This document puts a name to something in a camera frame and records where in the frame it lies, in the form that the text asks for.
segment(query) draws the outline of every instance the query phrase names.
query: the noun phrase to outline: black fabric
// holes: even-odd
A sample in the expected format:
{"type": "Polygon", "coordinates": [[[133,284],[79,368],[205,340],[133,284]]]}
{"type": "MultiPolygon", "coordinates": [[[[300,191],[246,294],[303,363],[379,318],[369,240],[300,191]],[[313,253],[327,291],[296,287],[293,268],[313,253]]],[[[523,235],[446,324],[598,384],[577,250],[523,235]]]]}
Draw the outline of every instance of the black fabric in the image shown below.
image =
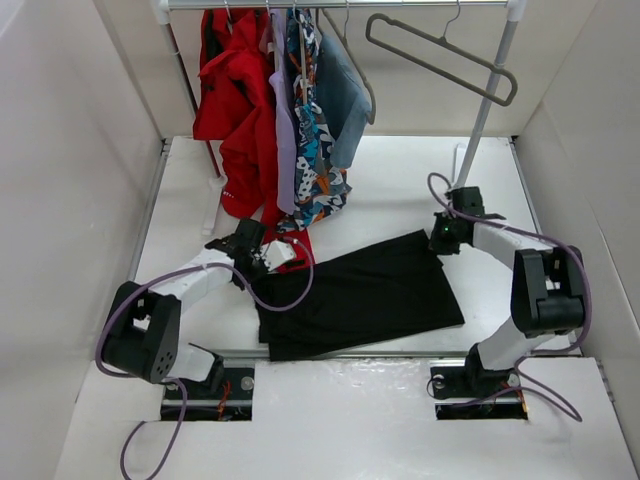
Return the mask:
{"type": "MultiPolygon", "coordinates": [[[[442,263],[419,231],[315,266],[307,297],[286,312],[256,305],[260,342],[271,360],[312,358],[343,348],[462,325],[464,319],[442,263]]],[[[270,305],[298,298],[308,270],[254,283],[270,305]]]]}

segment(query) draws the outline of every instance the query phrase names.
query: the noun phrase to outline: lavender shirt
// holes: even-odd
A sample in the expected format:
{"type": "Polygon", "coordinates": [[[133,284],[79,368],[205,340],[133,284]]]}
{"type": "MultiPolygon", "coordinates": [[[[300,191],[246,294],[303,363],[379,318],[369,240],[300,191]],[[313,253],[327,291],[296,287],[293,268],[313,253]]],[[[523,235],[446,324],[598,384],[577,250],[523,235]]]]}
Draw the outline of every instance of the lavender shirt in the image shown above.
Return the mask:
{"type": "Polygon", "coordinates": [[[296,135],[293,122],[293,87],[285,67],[286,20],[280,10],[271,13],[274,56],[278,56],[278,69],[269,77],[276,96],[276,141],[278,145],[278,199],[277,205],[285,213],[295,210],[294,183],[296,171],[296,135]]]}

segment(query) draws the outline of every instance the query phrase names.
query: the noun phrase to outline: clothes rack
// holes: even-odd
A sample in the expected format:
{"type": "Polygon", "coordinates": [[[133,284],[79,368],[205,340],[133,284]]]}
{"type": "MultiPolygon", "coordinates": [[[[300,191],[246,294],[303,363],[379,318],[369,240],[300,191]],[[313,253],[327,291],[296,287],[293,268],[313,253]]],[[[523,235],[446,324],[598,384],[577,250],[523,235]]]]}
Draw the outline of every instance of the clothes rack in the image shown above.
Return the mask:
{"type": "MultiPolygon", "coordinates": [[[[165,35],[170,53],[174,59],[174,65],[178,71],[182,88],[189,101],[191,109],[194,113],[198,108],[198,105],[191,89],[191,83],[182,60],[182,54],[176,41],[173,29],[171,27],[170,12],[172,10],[206,10],[215,8],[266,8],[266,0],[150,0],[153,11],[156,15],[158,24],[162,27],[165,35]]],[[[498,51],[494,60],[494,66],[497,68],[503,68],[511,43],[515,36],[515,31],[518,23],[522,19],[527,0],[269,0],[269,8],[292,8],[295,4],[296,8],[358,8],[358,7],[435,7],[435,6],[496,6],[507,8],[507,21],[502,32],[498,51]]],[[[494,94],[498,88],[498,82],[500,81],[500,75],[495,72],[491,72],[489,80],[487,81],[486,91],[494,94]]],[[[478,110],[476,122],[469,139],[469,144],[466,147],[464,154],[464,160],[460,168],[460,173],[455,178],[454,187],[464,186],[473,158],[475,157],[480,139],[482,138],[482,132],[489,116],[491,109],[491,100],[484,97],[478,110]]],[[[220,172],[217,166],[213,150],[208,142],[207,150],[213,161],[216,176],[220,177],[220,172]]]]}

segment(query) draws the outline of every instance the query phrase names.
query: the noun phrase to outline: white side panel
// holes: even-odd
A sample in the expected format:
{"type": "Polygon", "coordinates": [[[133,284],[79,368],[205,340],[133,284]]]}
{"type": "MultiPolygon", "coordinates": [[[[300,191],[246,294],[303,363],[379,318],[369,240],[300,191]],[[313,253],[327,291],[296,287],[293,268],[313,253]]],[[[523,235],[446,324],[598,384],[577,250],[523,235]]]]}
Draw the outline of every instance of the white side panel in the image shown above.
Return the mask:
{"type": "MultiPolygon", "coordinates": [[[[147,1],[96,0],[104,4],[131,61],[151,110],[164,135],[191,134],[192,119],[164,40],[147,1]]],[[[535,0],[527,5],[509,54],[507,67],[518,78],[520,90],[508,108],[493,107],[487,135],[520,133],[553,80],[597,0],[535,0]]],[[[481,98],[434,73],[367,42],[367,19],[376,12],[398,18],[416,28],[441,35],[455,7],[351,8],[347,28],[349,46],[373,85],[378,102],[376,124],[368,134],[469,135],[481,98]]],[[[332,11],[342,27],[345,9],[332,11]]],[[[493,60],[507,17],[501,7],[463,7],[449,27],[447,38],[462,48],[493,60]]],[[[192,84],[199,94],[197,73],[201,12],[174,12],[172,24],[185,57],[192,84]]],[[[325,30],[331,30],[321,20],[325,30]]],[[[452,70],[470,82],[485,86],[488,71],[460,59],[441,47],[421,41],[384,24],[374,34],[419,58],[452,70]]]]}
{"type": "Polygon", "coordinates": [[[640,462],[640,3],[600,1],[517,142],[540,223],[574,242],[594,293],[601,358],[640,462]]]}
{"type": "MultiPolygon", "coordinates": [[[[528,422],[436,421],[426,360],[264,363],[253,420],[188,422],[157,479],[637,480],[592,359],[532,359],[522,367],[566,395],[584,422],[530,394],[528,422]]],[[[104,378],[101,388],[95,368],[89,379],[57,480],[120,479],[132,420],[158,415],[160,388],[104,378]],[[105,399],[114,405],[92,411],[105,399]]],[[[138,432],[126,463],[134,478],[151,473],[173,428],[153,422],[138,432]]]]}
{"type": "Polygon", "coordinates": [[[46,480],[160,145],[90,0],[3,2],[0,32],[0,478],[46,480]]]}

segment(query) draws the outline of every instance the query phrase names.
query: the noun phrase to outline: purple cable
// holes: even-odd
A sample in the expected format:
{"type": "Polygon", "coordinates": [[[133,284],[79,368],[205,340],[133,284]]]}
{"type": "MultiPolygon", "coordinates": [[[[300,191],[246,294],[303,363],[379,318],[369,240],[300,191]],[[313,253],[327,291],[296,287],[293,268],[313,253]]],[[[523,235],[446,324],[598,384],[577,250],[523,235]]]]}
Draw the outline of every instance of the purple cable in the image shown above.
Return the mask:
{"type": "MultiPolygon", "coordinates": [[[[231,272],[233,272],[240,279],[244,287],[247,289],[247,292],[249,292],[249,295],[251,295],[253,300],[262,308],[266,310],[270,310],[272,312],[284,312],[286,310],[290,310],[296,307],[307,296],[307,294],[309,293],[309,290],[311,290],[311,285],[313,284],[313,264],[311,263],[311,252],[309,252],[309,249],[305,245],[303,245],[301,242],[299,242],[297,239],[293,237],[282,237],[282,238],[290,241],[291,243],[299,245],[304,250],[304,253],[307,256],[307,259],[309,260],[309,280],[307,282],[306,288],[304,289],[300,297],[298,297],[298,299],[295,302],[290,303],[289,305],[285,305],[284,307],[274,307],[266,304],[260,298],[258,298],[258,296],[255,294],[255,292],[251,288],[251,284],[242,275],[242,273],[240,273],[240,271],[237,270],[235,267],[232,267],[231,265],[227,265],[226,263],[213,262],[213,263],[208,263],[206,265],[198,265],[197,267],[183,268],[182,270],[176,270],[175,272],[166,273],[138,287],[131,295],[129,295],[124,300],[124,302],[122,302],[118,306],[118,308],[116,308],[113,314],[107,319],[107,322],[105,323],[105,326],[102,329],[102,333],[100,334],[100,338],[98,339],[98,344],[96,345],[96,351],[94,355],[94,360],[96,362],[96,366],[98,367],[98,370],[100,370],[102,373],[110,377],[116,377],[116,378],[132,378],[133,377],[133,375],[129,375],[128,373],[114,372],[104,366],[104,363],[102,362],[102,349],[104,348],[104,344],[107,340],[107,336],[109,335],[109,332],[113,328],[113,324],[120,317],[120,315],[122,315],[125,309],[129,307],[131,303],[137,300],[140,295],[142,295],[144,292],[149,290],[151,287],[159,283],[165,282],[174,277],[180,277],[182,275],[187,275],[189,273],[199,272],[203,269],[208,270],[210,268],[217,268],[217,267],[226,268],[227,270],[230,270],[231,272]]],[[[176,385],[178,385],[178,388],[180,388],[180,392],[182,393],[182,406],[180,407],[180,415],[178,416],[178,420],[176,422],[176,428],[173,431],[173,435],[171,436],[171,440],[169,440],[169,444],[167,445],[167,448],[164,451],[162,459],[160,460],[160,463],[158,464],[156,469],[153,471],[151,476],[147,477],[146,480],[152,480],[153,478],[156,477],[156,475],[158,475],[158,473],[160,473],[160,470],[162,470],[162,467],[164,466],[165,462],[167,461],[167,458],[169,457],[169,453],[171,453],[171,449],[173,448],[173,444],[175,443],[176,438],[178,437],[178,432],[180,431],[180,427],[182,427],[182,424],[184,422],[184,417],[187,413],[187,389],[184,386],[184,384],[177,378],[167,379],[166,382],[163,382],[163,384],[164,383],[175,383],[176,385]]],[[[127,437],[122,447],[122,451],[120,453],[120,472],[122,472],[122,476],[126,480],[133,480],[129,476],[126,470],[126,467],[124,465],[124,460],[127,454],[127,448],[129,447],[129,443],[131,443],[131,440],[133,439],[134,435],[138,432],[138,430],[142,428],[142,426],[145,423],[146,422],[140,422],[136,426],[136,428],[133,429],[133,431],[129,434],[129,436],[127,437]]]]}
{"type": "MultiPolygon", "coordinates": [[[[585,305],[584,305],[584,324],[582,326],[582,332],[580,332],[580,335],[578,335],[578,338],[576,339],[576,341],[572,345],[569,345],[566,348],[561,348],[559,350],[539,350],[536,353],[542,353],[542,354],[546,354],[546,355],[553,354],[553,353],[556,353],[556,354],[557,353],[569,353],[569,352],[575,350],[576,348],[580,348],[580,346],[584,342],[585,338],[587,338],[587,335],[589,334],[589,330],[591,329],[591,318],[592,318],[592,314],[593,314],[593,309],[592,309],[592,302],[591,302],[591,285],[589,284],[589,278],[587,277],[587,272],[586,272],[586,270],[584,268],[584,265],[582,265],[582,262],[580,261],[580,258],[578,257],[578,255],[576,255],[576,253],[569,247],[569,245],[567,245],[566,243],[564,243],[564,242],[562,242],[560,240],[557,240],[557,239],[555,239],[553,237],[550,237],[548,235],[529,232],[527,230],[522,230],[520,228],[512,227],[510,225],[504,225],[502,223],[492,222],[491,220],[486,220],[484,218],[473,217],[471,215],[465,215],[464,213],[458,212],[455,208],[453,208],[451,205],[449,205],[444,200],[442,200],[442,198],[440,198],[440,196],[435,192],[435,190],[433,189],[432,182],[431,182],[434,177],[443,180],[447,184],[447,188],[448,189],[451,189],[451,182],[449,182],[449,179],[447,177],[445,177],[444,175],[442,175],[440,173],[436,173],[436,172],[431,172],[429,174],[429,176],[427,177],[427,186],[429,187],[429,191],[431,192],[431,195],[433,195],[433,198],[435,198],[436,202],[438,202],[440,205],[442,205],[442,207],[444,207],[444,209],[447,210],[452,215],[455,215],[456,217],[460,217],[460,218],[462,218],[464,220],[467,220],[467,221],[470,221],[470,222],[482,223],[482,224],[489,225],[489,226],[494,227],[494,228],[498,228],[498,229],[501,229],[501,230],[506,230],[508,232],[516,233],[518,235],[524,235],[526,237],[531,237],[531,238],[535,238],[537,240],[541,240],[543,242],[551,243],[551,244],[557,245],[558,247],[562,248],[565,252],[567,252],[567,254],[571,258],[571,260],[576,264],[576,267],[578,268],[578,271],[580,272],[580,277],[582,279],[582,283],[584,284],[584,290],[585,290],[584,303],[585,303],[585,305]]],[[[571,405],[571,403],[566,398],[564,398],[562,395],[560,395],[558,392],[556,392],[552,388],[546,386],[542,382],[530,377],[529,375],[523,373],[520,370],[520,365],[522,364],[522,362],[524,362],[524,360],[526,360],[526,358],[527,357],[521,357],[516,362],[516,364],[514,366],[514,369],[518,373],[518,375],[520,375],[522,378],[525,378],[525,379],[529,380],[531,383],[539,386],[540,388],[545,389],[547,392],[551,393],[558,400],[562,401],[562,403],[564,403],[569,408],[570,411],[565,409],[564,407],[562,407],[558,402],[556,402],[555,400],[553,400],[549,396],[545,395],[544,393],[539,392],[538,390],[535,390],[535,389],[532,389],[532,388],[529,388],[529,387],[509,387],[509,388],[505,388],[504,390],[500,390],[499,392],[494,393],[493,395],[491,395],[491,396],[489,396],[487,398],[471,400],[470,402],[461,403],[461,404],[459,404],[459,406],[460,407],[468,407],[468,406],[471,406],[471,405],[479,405],[481,403],[484,403],[484,402],[489,401],[489,400],[493,400],[494,398],[500,397],[500,396],[505,395],[507,393],[511,393],[511,392],[515,392],[515,391],[523,391],[523,392],[526,391],[526,392],[534,393],[534,394],[544,398],[549,403],[551,403],[552,405],[554,405],[555,407],[560,409],[562,412],[567,414],[573,420],[575,420],[577,422],[582,422],[582,416],[580,415],[578,410],[576,410],[576,408],[573,405],[571,405]]]]}

